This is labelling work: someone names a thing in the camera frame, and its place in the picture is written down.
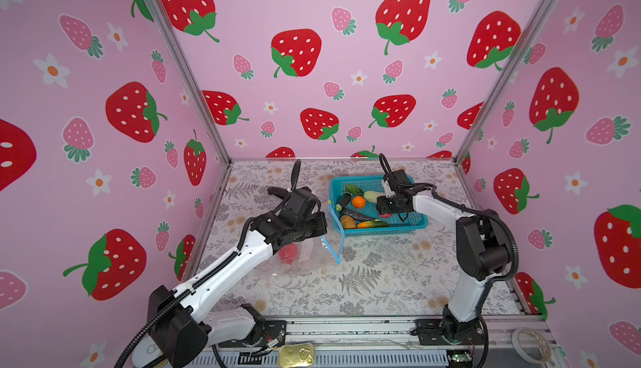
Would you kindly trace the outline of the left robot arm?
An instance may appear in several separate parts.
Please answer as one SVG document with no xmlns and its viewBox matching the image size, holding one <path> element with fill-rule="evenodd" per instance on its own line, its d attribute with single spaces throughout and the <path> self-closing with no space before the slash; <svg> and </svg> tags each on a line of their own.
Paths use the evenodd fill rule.
<svg viewBox="0 0 641 368">
<path fill-rule="evenodd" d="M 251 217 L 243 226 L 239 244 L 215 263 L 172 291 L 160 286 L 153 292 L 150 311 L 154 315 L 125 347 L 115 366 L 123 367 L 145 336 L 160 350 L 145 366 L 154 367 L 162 361 L 173 367 L 188 365 L 213 343 L 215 325 L 206 324 L 205 318 L 232 286 L 283 247 L 326 233 L 327 218 L 322 211 L 308 216 L 282 211 L 280 215 L 267 212 Z"/>
</svg>

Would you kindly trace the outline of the red toy pepper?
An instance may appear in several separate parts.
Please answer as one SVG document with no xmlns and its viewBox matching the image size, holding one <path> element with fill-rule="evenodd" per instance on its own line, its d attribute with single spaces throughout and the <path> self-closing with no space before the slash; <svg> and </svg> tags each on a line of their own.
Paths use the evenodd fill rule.
<svg viewBox="0 0 641 368">
<path fill-rule="evenodd" d="M 278 251 L 280 261 L 285 266 L 291 266 L 292 264 L 294 264 L 298 259 L 298 255 L 299 247 L 297 244 L 284 246 Z"/>
</svg>

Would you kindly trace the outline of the teal plastic basket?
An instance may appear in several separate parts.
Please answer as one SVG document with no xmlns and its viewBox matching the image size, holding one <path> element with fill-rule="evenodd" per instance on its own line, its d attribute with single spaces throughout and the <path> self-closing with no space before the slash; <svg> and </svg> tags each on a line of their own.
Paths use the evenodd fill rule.
<svg viewBox="0 0 641 368">
<path fill-rule="evenodd" d="M 331 180 L 330 202 L 338 218 L 333 225 L 346 237 L 402 235 L 426 229 L 427 216 L 417 212 L 380 215 L 375 198 L 385 193 L 383 175 L 342 176 Z"/>
</svg>

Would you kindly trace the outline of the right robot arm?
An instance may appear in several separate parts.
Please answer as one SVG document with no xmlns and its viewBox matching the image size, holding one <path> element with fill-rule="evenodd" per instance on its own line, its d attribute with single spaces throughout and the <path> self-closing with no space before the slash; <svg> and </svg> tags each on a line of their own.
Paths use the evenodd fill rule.
<svg viewBox="0 0 641 368">
<path fill-rule="evenodd" d="M 460 276 L 443 308 L 441 336 L 450 344 L 465 341 L 482 327 L 482 308 L 494 283 L 516 275 L 518 250 L 507 224 L 493 210 L 476 210 L 436 191 L 403 191 L 377 198 L 381 214 L 427 216 L 455 234 Z"/>
</svg>

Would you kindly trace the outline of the clear zip top bag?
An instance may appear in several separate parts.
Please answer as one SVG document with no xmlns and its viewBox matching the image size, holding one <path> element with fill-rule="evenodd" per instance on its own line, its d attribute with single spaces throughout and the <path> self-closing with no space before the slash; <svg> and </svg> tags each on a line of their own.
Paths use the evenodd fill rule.
<svg viewBox="0 0 641 368">
<path fill-rule="evenodd" d="M 334 211 L 334 206 L 327 201 L 320 210 L 327 218 L 327 233 L 324 236 L 307 239 L 297 242 L 299 255 L 297 261 L 291 266 L 281 263 L 277 253 L 258 266 L 257 271 L 262 276 L 300 276 L 302 274 L 320 272 L 322 269 L 339 266 L 344 257 L 342 256 L 346 236 L 344 229 L 339 229 L 339 219 Z"/>
</svg>

